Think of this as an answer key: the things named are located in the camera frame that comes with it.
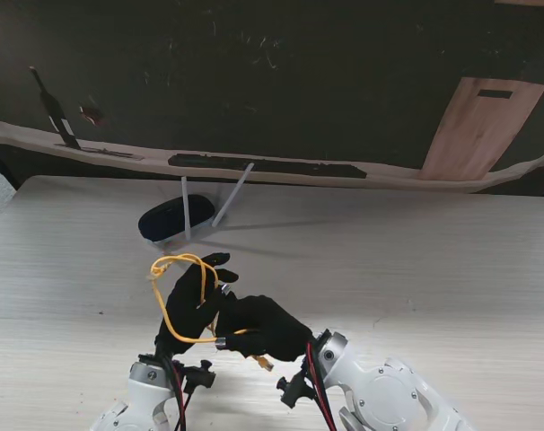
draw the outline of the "black gloved hand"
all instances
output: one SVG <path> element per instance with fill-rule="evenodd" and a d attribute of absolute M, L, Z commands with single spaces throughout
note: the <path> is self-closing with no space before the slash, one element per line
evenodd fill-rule
<path fill-rule="evenodd" d="M 202 259 L 208 265 L 215 267 L 230 260 L 229 253 L 213 253 Z M 217 269 L 218 279 L 224 283 L 233 283 L 238 275 L 227 269 Z M 197 339 L 202 331 L 215 318 L 224 302 L 220 288 L 215 290 L 215 276 L 206 270 L 206 301 L 200 305 L 202 273 L 199 265 L 192 264 L 179 278 L 166 302 L 166 311 L 171 318 L 172 327 L 182 336 Z M 154 341 L 157 351 L 161 350 L 169 357 L 186 352 L 193 345 L 175 339 L 164 320 Z"/>
<path fill-rule="evenodd" d="M 254 330 L 231 335 L 236 330 Z M 226 296 L 220 307 L 216 336 L 226 338 L 226 349 L 244 356 L 269 354 L 280 361 L 303 355 L 312 334 L 308 327 L 267 296 L 236 299 Z"/>

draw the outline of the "black backdrop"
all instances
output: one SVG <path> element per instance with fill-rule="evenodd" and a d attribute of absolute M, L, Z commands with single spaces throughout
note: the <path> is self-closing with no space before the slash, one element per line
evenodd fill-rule
<path fill-rule="evenodd" d="M 463 76 L 544 84 L 544 8 L 0 2 L 0 120 L 49 131 L 30 65 L 82 139 L 419 169 Z M 82 119 L 80 104 L 102 110 L 103 125 Z M 0 148 L 15 176 L 60 169 L 44 154 L 33 167 L 21 152 Z M 493 170 L 543 154 L 544 95 Z"/>

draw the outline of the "white antenna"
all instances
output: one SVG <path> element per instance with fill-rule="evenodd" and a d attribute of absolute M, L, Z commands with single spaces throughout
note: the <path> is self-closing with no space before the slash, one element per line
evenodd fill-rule
<path fill-rule="evenodd" d="M 186 241 L 190 241 L 190 212 L 189 212 L 189 193 L 187 191 L 186 177 L 182 177 L 182 201 L 184 203 L 184 234 Z"/>
<path fill-rule="evenodd" d="M 253 167 L 254 167 L 254 163 L 250 163 L 248 165 L 248 167 L 246 168 L 246 171 L 244 171 L 244 173 L 242 174 L 242 176 L 236 183 L 236 187 L 234 187 L 233 192 L 230 194 L 226 202 L 224 202 L 224 205 L 222 206 L 221 210 L 216 215 L 214 222 L 212 222 L 212 227 L 218 226 L 218 223 L 220 223 L 220 220 L 224 216 L 224 213 L 226 212 L 230 204 L 233 202 L 233 199 L 236 196 L 236 193 L 238 193 L 238 190 L 240 190 L 240 187 L 242 187 L 242 184 L 244 183 L 244 181 L 246 181 L 246 177 L 248 177 L 248 174 L 250 173 Z"/>

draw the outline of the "black wire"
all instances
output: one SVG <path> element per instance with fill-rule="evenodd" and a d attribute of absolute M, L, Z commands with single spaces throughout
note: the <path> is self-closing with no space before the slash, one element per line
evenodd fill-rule
<path fill-rule="evenodd" d="M 192 394 L 190 394 L 186 398 L 186 402 L 184 403 L 184 411 L 186 411 L 187 407 L 189 406 L 189 402 L 191 398 L 192 398 Z M 176 427 L 174 427 L 174 431 L 179 431 L 179 428 L 180 428 L 180 418 L 179 418 L 179 421 L 176 423 Z"/>
<path fill-rule="evenodd" d="M 310 381 L 311 381 L 312 388 L 316 391 L 316 394 L 317 394 L 317 396 L 314 397 L 314 400 L 316 401 L 316 404 L 318 405 L 318 408 L 320 409 L 322 416 L 324 417 L 324 420 L 326 420 L 326 424 L 328 425 L 328 428 L 330 430 L 336 429 L 336 424 L 334 422 L 334 418 L 332 417 L 332 410 L 328 401 L 328 395 L 326 394 L 326 387 L 324 386 L 324 380 L 321 378 L 321 375 L 319 375 L 320 366 L 318 363 L 318 357 L 315 355 L 315 350 L 313 348 L 313 345 L 311 346 L 310 351 L 311 351 L 311 360 L 312 360 L 311 365 L 313 366 L 310 366 L 310 364 L 308 364 L 308 372 L 311 375 L 312 374 L 311 370 L 313 368 L 314 375 L 311 375 Z M 324 411 L 324 409 L 322 408 L 319 397 L 321 397 L 321 400 L 323 401 L 326 411 Z"/>
<path fill-rule="evenodd" d="M 334 418 L 332 417 L 332 409 L 329 406 L 328 401 L 328 394 L 326 393 L 326 386 L 324 385 L 324 379 L 322 379 L 322 376 L 320 375 L 320 362 L 318 360 L 318 355 L 316 355 L 316 350 L 313 348 L 311 349 L 311 360 L 314 363 L 314 371 L 317 374 L 317 380 L 318 385 L 320 386 L 320 395 L 324 399 L 324 406 L 326 406 L 326 409 L 328 409 L 329 418 L 332 421 L 332 425 L 336 427 L 336 423 L 334 422 Z"/>
<path fill-rule="evenodd" d="M 184 416 L 184 402 L 182 399 L 182 392 L 180 391 L 181 385 L 178 384 L 176 371 L 174 370 L 174 365 L 172 360 L 166 355 L 161 355 L 162 368 L 169 376 L 171 381 L 172 389 L 174 390 L 174 395 L 176 397 L 176 402 L 179 407 L 179 424 L 182 424 L 181 431 L 186 431 L 186 418 Z"/>

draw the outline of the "yellow cable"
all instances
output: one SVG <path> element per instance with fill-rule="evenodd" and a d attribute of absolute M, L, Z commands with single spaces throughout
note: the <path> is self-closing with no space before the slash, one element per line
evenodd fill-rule
<path fill-rule="evenodd" d="M 198 256 L 195 256 L 194 254 L 184 253 L 180 254 L 178 256 L 163 256 L 157 260 L 154 261 L 153 265 L 150 267 L 150 281 L 153 285 L 153 292 L 154 296 L 156 297 L 156 301 L 161 307 L 162 316 L 164 318 L 164 322 L 166 323 L 166 327 L 172 334 L 174 338 L 176 338 L 179 341 L 182 341 L 183 343 L 189 343 L 189 344 L 197 344 L 197 343 L 214 343 L 216 342 L 216 337 L 211 337 L 209 339 L 191 339 L 189 337 L 184 337 L 180 335 L 172 326 L 171 318 L 168 315 L 168 312 L 166 311 L 166 307 L 164 306 L 164 300 L 162 299 L 162 295 L 160 290 L 158 290 L 158 285 L 156 283 L 156 280 L 160 278 L 164 272 L 169 268 L 170 265 L 172 265 L 177 260 L 184 260 L 187 262 L 192 262 L 194 264 L 197 264 L 200 266 L 200 273 L 201 273 L 201 287 L 200 287 L 200 304 L 202 304 L 205 301 L 205 294 L 206 294 L 206 269 L 208 268 L 215 276 L 215 288 L 218 288 L 218 274 L 216 273 L 216 270 L 205 263 L 201 258 Z M 210 331 L 212 332 L 212 335 L 215 335 L 215 322 L 212 321 L 210 325 L 208 326 Z M 234 335 L 241 335 L 248 332 L 248 330 L 237 330 L 234 332 Z M 268 370 L 271 371 L 274 367 L 272 364 L 268 362 L 268 360 L 263 356 L 253 356 L 253 358 L 258 361 L 259 365 Z"/>

